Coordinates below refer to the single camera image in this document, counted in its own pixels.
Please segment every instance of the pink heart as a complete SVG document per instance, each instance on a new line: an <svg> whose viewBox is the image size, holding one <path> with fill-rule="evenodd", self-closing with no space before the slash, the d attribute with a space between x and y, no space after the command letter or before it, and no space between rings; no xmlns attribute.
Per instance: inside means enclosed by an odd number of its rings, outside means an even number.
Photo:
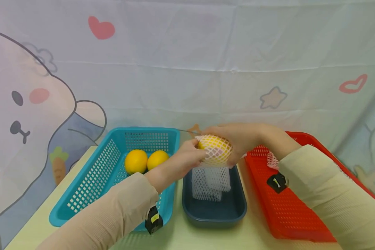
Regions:
<svg viewBox="0 0 375 250"><path fill-rule="evenodd" d="M100 40L109 39L115 33L115 27L110 22L99 22L95 16L88 19L90 30L93 35Z"/></svg>
<svg viewBox="0 0 375 250"><path fill-rule="evenodd" d="M343 93L346 93L346 94L355 94L355 93L359 92L362 89L362 87L364 87L364 84L367 81L367 78L368 78L367 74L362 74L361 76L359 76L355 80L343 82L340 85L339 90ZM348 89L348 86L352 86L352 87L356 87L356 88L355 89Z"/></svg>

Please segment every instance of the dark blue tray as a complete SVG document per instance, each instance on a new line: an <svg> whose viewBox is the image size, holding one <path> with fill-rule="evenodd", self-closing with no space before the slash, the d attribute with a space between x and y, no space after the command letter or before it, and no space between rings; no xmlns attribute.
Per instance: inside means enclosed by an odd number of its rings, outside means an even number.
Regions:
<svg viewBox="0 0 375 250"><path fill-rule="evenodd" d="M237 169L237 166L229 169L231 191L222 194L221 202L194 199L192 171L183 178L182 206L194 226L227 228L235 226L245 216L247 203Z"/></svg>

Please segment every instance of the lemon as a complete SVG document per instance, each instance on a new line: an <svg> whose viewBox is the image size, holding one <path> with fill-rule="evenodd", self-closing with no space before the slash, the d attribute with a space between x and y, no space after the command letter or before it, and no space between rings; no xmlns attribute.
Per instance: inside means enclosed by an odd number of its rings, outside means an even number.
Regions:
<svg viewBox="0 0 375 250"><path fill-rule="evenodd" d="M149 160L147 161L147 169L150 171L168 159L168 153L163 150L155 151L150 155Z"/></svg>
<svg viewBox="0 0 375 250"><path fill-rule="evenodd" d="M208 166L221 166L226 163L231 152L232 145L222 137L205 135L199 138L198 149L207 150L207 158L203 160Z"/></svg>
<svg viewBox="0 0 375 250"><path fill-rule="evenodd" d="M125 157L125 171L128 174L144 173L147 168L147 154L145 151L135 149Z"/></svg>

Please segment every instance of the blue basket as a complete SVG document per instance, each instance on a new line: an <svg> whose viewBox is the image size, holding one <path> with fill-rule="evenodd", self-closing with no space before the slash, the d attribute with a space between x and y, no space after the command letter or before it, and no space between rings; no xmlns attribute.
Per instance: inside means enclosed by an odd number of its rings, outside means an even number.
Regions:
<svg viewBox="0 0 375 250"><path fill-rule="evenodd" d="M118 127L111 130L90 156L50 213L53 226L62 226L87 205L103 196L129 175L124 168L127 153L144 150L148 156L157 150L173 155L179 149L180 132L173 128ZM157 202L164 225L174 206L175 183L165 189ZM135 231L146 231L141 223Z"/></svg>

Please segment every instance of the bunny eye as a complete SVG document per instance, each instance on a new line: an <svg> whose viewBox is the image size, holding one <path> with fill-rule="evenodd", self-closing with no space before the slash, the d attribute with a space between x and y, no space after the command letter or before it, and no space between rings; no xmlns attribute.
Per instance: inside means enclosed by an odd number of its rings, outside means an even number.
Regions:
<svg viewBox="0 0 375 250"><path fill-rule="evenodd" d="M14 102L16 103L16 105L22 106L24 104L24 98L22 98L22 95L19 92L13 91L11 92L11 96Z"/></svg>

